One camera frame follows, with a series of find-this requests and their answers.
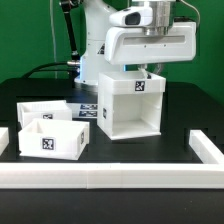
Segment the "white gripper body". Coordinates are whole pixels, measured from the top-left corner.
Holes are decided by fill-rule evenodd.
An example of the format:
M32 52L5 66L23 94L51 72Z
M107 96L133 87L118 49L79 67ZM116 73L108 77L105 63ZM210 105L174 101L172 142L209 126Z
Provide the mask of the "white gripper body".
M145 35L142 28L110 28L105 59L114 65L190 61L196 55L196 24L174 23L166 35Z

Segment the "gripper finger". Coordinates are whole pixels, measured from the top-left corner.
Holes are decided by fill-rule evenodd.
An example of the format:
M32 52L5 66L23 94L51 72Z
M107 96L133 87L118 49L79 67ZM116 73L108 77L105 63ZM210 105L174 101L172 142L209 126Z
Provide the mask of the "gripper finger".
M139 65L138 70L144 75L145 79L151 79L150 72L147 71L147 64Z

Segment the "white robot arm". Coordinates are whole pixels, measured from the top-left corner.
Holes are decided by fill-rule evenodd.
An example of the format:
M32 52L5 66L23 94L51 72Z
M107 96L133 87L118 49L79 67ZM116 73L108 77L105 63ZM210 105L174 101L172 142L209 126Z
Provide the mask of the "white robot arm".
M117 10L104 0L60 0L67 25L72 62L79 70L74 82L97 87L101 72L120 72L136 65L145 78L147 66L160 73L166 62L190 61L196 54L199 20L175 15L185 0L130 0ZM86 24L85 51L77 50L70 12L83 7Z

